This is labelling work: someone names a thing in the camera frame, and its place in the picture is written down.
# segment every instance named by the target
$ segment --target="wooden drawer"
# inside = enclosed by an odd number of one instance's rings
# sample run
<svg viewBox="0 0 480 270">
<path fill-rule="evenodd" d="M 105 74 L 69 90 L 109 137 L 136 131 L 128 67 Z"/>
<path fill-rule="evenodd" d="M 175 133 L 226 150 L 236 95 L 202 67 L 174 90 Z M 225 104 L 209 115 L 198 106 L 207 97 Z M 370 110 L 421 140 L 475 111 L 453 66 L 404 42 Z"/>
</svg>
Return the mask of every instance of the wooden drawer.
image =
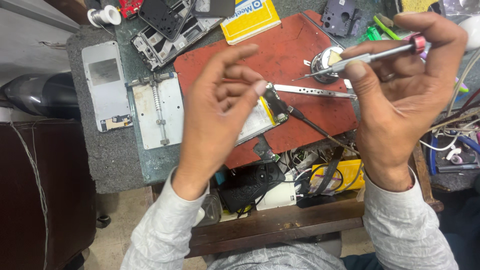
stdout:
<svg viewBox="0 0 480 270">
<path fill-rule="evenodd" d="M 419 144 L 409 164 L 419 178 L 424 200 L 435 211 L 442 211 L 443 204 L 432 197 L 430 177 Z M 145 189 L 147 205 L 156 200 L 162 186 Z M 336 202 L 304 209 L 294 205 L 253 210 L 246 218 L 193 228 L 190 254 L 186 258 L 362 227 L 364 203 L 356 200 L 356 194 L 347 191 L 337 196 Z"/>
</svg>

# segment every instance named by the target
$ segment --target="fingernail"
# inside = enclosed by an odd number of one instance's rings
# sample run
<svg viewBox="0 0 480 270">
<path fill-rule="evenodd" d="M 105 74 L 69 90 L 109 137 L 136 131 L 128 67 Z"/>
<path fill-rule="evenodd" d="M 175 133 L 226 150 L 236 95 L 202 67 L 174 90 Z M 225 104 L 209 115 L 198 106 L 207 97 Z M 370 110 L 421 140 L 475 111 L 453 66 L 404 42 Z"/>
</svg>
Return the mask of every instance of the fingernail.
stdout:
<svg viewBox="0 0 480 270">
<path fill-rule="evenodd" d="M 267 81 L 258 81 L 255 83 L 255 85 L 253 86 L 254 89 L 255 89 L 255 92 L 257 92 L 257 95 L 258 96 L 261 96 L 265 93 L 265 91 L 267 90 Z"/>
<path fill-rule="evenodd" d="M 343 50 L 342 53 L 346 53 L 346 52 L 348 52 L 348 51 L 351 51 L 351 50 L 355 49 L 356 47 L 357 47 L 357 45 L 348 47 L 348 48 L 346 48 L 345 50 Z"/>
<path fill-rule="evenodd" d="M 402 12 L 402 13 L 398 13 L 395 16 L 404 16 L 404 15 L 410 15 L 410 14 L 416 14 L 416 13 L 418 13 L 418 12 L 416 12 L 416 11 L 405 11 L 405 12 Z"/>
<path fill-rule="evenodd" d="M 345 72 L 350 80 L 356 81 L 367 73 L 363 67 L 363 62 L 360 60 L 353 60 L 345 66 Z"/>
</svg>

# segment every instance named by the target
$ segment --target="gray felt mat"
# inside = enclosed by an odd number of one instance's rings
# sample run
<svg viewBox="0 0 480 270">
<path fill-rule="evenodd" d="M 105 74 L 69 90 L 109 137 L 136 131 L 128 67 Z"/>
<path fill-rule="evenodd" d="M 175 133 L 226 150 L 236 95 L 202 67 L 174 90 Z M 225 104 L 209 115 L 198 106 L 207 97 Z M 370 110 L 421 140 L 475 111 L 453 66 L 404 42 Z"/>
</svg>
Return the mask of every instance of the gray felt mat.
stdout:
<svg viewBox="0 0 480 270">
<path fill-rule="evenodd" d="M 115 37 L 104 29 L 85 25 L 80 26 L 80 30 L 67 40 L 68 57 L 82 113 L 90 174 L 98 193 L 144 186 L 133 127 L 101 133 L 95 123 L 92 98 L 82 64 L 82 49 L 111 40 L 115 40 Z"/>
</svg>

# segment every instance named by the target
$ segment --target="wrist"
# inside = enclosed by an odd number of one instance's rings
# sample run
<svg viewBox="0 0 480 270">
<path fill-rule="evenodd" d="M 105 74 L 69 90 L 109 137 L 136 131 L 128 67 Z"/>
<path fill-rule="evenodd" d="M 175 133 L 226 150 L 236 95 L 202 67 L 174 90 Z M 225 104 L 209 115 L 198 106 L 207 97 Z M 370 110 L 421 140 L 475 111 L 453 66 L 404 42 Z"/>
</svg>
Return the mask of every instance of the wrist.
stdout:
<svg viewBox="0 0 480 270">
<path fill-rule="evenodd" d="M 365 171 L 375 185 L 386 191 L 404 192 L 413 184 L 406 162 L 395 167 L 379 167 L 366 162 Z"/>
<path fill-rule="evenodd" d="M 182 199 L 192 201 L 198 199 L 208 186 L 210 176 L 198 172 L 193 168 L 177 168 L 172 176 L 171 184 L 173 191 Z"/>
</svg>

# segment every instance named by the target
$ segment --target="man's left hand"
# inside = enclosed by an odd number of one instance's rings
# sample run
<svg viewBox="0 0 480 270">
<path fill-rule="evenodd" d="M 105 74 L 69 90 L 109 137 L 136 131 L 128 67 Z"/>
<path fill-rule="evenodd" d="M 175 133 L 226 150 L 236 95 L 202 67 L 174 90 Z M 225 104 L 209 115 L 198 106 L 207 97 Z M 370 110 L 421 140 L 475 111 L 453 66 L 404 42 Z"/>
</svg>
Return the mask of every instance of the man's left hand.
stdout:
<svg viewBox="0 0 480 270">
<path fill-rule="evenodd" d="M 238 135 L 266 90 L 257 72 L 237 61 L 258 45 L 232 46 L 216 54 L 185 97 L 180 163 L 172 182 L 178 196 L 195 200 L 232 151 Z"/>
</svg>

